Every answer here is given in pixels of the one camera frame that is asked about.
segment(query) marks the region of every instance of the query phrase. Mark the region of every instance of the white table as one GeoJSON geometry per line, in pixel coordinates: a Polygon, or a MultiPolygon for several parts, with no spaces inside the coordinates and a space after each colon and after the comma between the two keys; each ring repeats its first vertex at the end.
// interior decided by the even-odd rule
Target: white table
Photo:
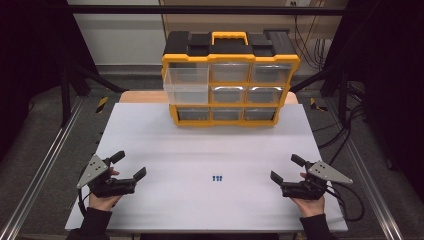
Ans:
{"type": "MultiPolygon", "coordinates": [[[[117,103],[96,154],[104,159],[120,150],[126,157],[115,166],[118,179],[144,166],[147,175],[113,209],[108,229],[134,233],[302,230],[299,210],[281,196],[270,172],[299,182],[305,170],[291,155],[321,160],[299,104],[284,106],[274,127],[181,128],[168,104],[117,103]]],[[[347,231],[334,197],[326,196],[325,212],[331,231],[347,231]]],[[[65,229],[82,220],[75,204],[65,229]]]]}

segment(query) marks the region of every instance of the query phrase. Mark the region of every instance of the metal bracket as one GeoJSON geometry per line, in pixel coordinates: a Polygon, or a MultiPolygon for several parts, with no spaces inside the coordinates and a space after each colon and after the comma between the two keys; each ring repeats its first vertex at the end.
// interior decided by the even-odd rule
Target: metal bracket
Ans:
{"type": "Polygon", "coordinates": [[[322,180],[338,183],[348,183],[352,184],[353,180],[346,177],[327,163],[323,161],[318,161],[308,170],[309,174],[314,175],[315,177],[321,178],[322,180]]]}
{"type": "Polygon", "coordinates": [[[88,165],[77,184],[77,188],[81,189],[108,169],[109,167],[103,162],[103,160],[94,154],[93,157],[91,157],[90,162],[88,162],[88,165]]]}

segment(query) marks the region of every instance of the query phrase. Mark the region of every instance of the gray floor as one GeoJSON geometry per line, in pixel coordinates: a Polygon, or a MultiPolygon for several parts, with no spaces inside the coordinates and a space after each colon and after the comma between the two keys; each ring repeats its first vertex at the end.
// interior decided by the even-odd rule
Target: gray floor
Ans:
{"type": "MultiPolygon", "coordinates": [[[[120,74],[106,75],[119,86],[129,89],[161,89],[161,80],[157,76],[138,76],[120,74]]],[[[119,94],[90,82],[92,91],[89,97],[84,97],[84,103],[75,125],[51,168],[28,216],[23,222],[18,238],[47,239],[46,235],[55,235],[63,239],[63,230],[75,201],[75,184],[78,182],[80,170],[84,167],[97,149],[97,142],[105,129],[113,104],[119,100],[119,94]],[[101,113],[96,113],[97,105],[102,97],[109,99],[101,113]]],[[[298,95],[299,102],[304,105],[311,129],[318,129],[335,122],[328,111],[314,110],[310,107],[310,98],[305,94],[298,95]]],[[[25,121],[22,131],[9,153],[0,163],[0,228],[3,228],[9,217],[24,196],[27,187],[36,174],[50,145],[54,141],[61,122],[60,89],[53,88],[32,100],[32,110],[25,121]]],[[[325,107],[326,102],[316,98],[318,106],[325,107]]],[[[349,107],[358,104],[349,99],[349,107]]],[[[315,132],[317,144],[331,139],[338,132],[337,126],[315,132]]],[[[424,239],[422,222],[424,221],[424,205],[407,183],[402,173],[388,170],[385,156],[382,153],[368,124],[362,117],[352,122],[353,139],[361,157],[366,162],[378,189],[380,190],[390,213],[393,215],[404,239],[424,239]]],[[[321,150],[324,161],[329,161],[334,155],[341,140],[330,147],[321,150]]],[[[355,184],[353,189],[365,202],[366,213],[359,222],[348,223],[349,231],[337,233],[343,239],[386,239],[372,205],[368,201],[354,167],[352,157],[344,148],[333,165],[336,169],[351,177],[355,184]]],[[[357,200],[348,192],[342,191],[352,217],[359,214],[357,200]]],[[[113,233],[112,236],[129,237],[128,234],[113,233]]],[[[291,239],[292,234],[282,234],[281,239],[291,239]]]]}

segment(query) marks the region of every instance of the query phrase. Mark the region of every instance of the hand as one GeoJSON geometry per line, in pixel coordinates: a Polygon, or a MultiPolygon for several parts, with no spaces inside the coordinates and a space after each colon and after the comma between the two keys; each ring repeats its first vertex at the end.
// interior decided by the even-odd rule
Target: hand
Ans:
{"type": "MultiPolygon", "coordinates": [[[[303,178],[306,177],[306,173],[300,173],[303,178]]],[[[299,198],[290,198],[299,207],[302,217],[312,217],[324,213],[325,199],[322,196],[318,200],[304,200],[299,198]]]]}
{"type": "MultiPolygon", "coordinates": [[[[109,171],[112,175],[119,175],[119,172],[113,170],[113,167],[109,168],[109,171]]],[[[118,203],[119,199],[121,199],[121,196],[113,196],[113,197],[107,197],[107,198],[98,198],[93,193],[89,196],[89,207],[95,208],[97,210],[101,211],[110,211],[112,207],[115,206],[115,204],[118,203]]]]}

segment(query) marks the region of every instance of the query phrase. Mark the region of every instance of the yellow organizer box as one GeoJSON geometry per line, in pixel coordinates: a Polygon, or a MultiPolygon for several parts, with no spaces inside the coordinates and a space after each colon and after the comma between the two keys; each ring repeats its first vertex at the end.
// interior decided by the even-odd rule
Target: yellow organizer box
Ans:
{"type": "Polygon", "coordinates": [[[287,30],[170,32],[163,87],[178,126],[273,126],[299,57],[287,30]]]}

